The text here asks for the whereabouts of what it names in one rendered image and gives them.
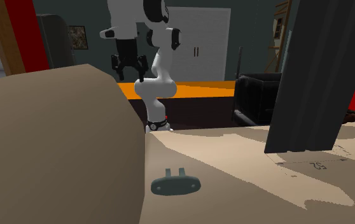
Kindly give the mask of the orange topped dark furniture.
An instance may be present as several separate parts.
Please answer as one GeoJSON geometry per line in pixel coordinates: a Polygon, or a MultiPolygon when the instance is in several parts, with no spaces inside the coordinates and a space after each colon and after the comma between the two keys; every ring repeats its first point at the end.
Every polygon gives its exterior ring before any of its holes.
{"type": "Polygon", "coordinates": [[[120,88],[144,122],[146,132],[234,127],[230,120],[232,81],[120,83],[120,88]]]}

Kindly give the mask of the dark framed wall picture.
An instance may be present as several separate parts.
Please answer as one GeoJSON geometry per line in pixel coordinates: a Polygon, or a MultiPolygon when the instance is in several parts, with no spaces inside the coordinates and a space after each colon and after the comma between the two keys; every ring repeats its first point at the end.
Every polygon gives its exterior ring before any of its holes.
{"type": "Polygon", "coordinates": [[[74,50],[88,50],[87,35],[84,26],[70,25],[69,35],[74,50]]]}

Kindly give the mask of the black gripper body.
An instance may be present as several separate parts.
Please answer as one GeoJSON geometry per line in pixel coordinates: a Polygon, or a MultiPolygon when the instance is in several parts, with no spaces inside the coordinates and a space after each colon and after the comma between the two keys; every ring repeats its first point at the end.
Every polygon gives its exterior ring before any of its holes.
{"type": "Polygon", "coordinates": [[[119,67],[134,67],[137,63],[137,41],[136,39],[117,39],[119,67]]]}

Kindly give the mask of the wooden ladder shelf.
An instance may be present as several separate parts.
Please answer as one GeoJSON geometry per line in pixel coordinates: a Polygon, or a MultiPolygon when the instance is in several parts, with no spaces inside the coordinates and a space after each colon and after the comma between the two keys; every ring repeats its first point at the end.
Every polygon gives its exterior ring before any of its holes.
{"type": "Polygon", "coordinates": [[[291,4],[292,0],[283,0],[275,6],[274,20],[272,24],[272,37],[267,48],[268,55],[267,64],[264,69],[265,73],[277,73],[279,71],[291,4]]]}

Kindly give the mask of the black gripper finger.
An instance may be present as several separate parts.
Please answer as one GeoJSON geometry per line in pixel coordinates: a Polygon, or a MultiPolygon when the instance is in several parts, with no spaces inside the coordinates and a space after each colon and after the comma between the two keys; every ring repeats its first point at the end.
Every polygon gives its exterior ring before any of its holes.
{"type": "Polygon", "coordinates": [[[139,56],[135,64],[135,69],[139,73],[139,81],[144,81],[144,75],[148,71],[148,61],[145,55],[139,56]]]}
{"type": "Polygon", "coordinates": [[[124,80],[124,75],[123,75],[123,71],[122,69],[119,68],[119,58],[118,55],[112,55],[111,56],[111,65],[112,65],[112,69],[117,73],[120,81],[124,80]]]}

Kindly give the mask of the dark grey rounded cabinet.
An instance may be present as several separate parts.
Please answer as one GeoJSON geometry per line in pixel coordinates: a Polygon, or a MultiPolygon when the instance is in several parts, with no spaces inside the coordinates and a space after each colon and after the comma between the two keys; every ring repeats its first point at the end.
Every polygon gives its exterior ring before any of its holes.
{"type": "Polygon", "coordinates": [[[56,14],[36,15],[50,69],[75,66],[74,49],[65,20],[56,14]]]}

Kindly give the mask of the red wood-framed panel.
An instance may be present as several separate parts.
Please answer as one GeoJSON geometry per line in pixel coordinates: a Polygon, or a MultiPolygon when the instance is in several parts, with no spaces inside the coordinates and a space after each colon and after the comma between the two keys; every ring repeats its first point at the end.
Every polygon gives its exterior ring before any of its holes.
{"type": "Polygon", "coordinates": [[[0,77],[48,68],[32,0],[0,0],[0,77]]]}

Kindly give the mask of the dark grey flat slab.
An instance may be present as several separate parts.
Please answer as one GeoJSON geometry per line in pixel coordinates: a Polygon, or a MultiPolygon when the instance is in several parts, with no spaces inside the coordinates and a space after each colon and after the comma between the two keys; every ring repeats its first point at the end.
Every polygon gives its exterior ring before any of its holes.
{"type": "Polygon", "coordinates": [[[331,150],[355,92],[355,0],[300,0],[265,153],[331,150]]]}

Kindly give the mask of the grey oval plug-shaped object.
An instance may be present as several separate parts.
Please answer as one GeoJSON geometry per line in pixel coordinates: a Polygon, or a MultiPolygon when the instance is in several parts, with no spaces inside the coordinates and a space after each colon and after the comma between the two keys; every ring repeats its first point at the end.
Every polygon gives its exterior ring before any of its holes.
{"type": "Polygon", "coordinates": [[[151,192],[155,195],[175,196],[197,192],[202,184],[195,176],[186,175],[184,167],[179,168],[177,176],[173,176],[171,169],[165,170],[165,176],[151,182],[151,192]]]}

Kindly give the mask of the white double-door wardrobe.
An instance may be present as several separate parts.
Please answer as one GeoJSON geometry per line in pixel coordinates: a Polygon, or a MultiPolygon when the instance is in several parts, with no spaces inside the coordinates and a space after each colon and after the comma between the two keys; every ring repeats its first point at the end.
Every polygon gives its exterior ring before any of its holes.
{"type": "Polygon", "coordinates": [[[174,81],[225,79],[230,14],[229,8],[169,8],[169,26],[181,31],[170,71],[174,81]]]}

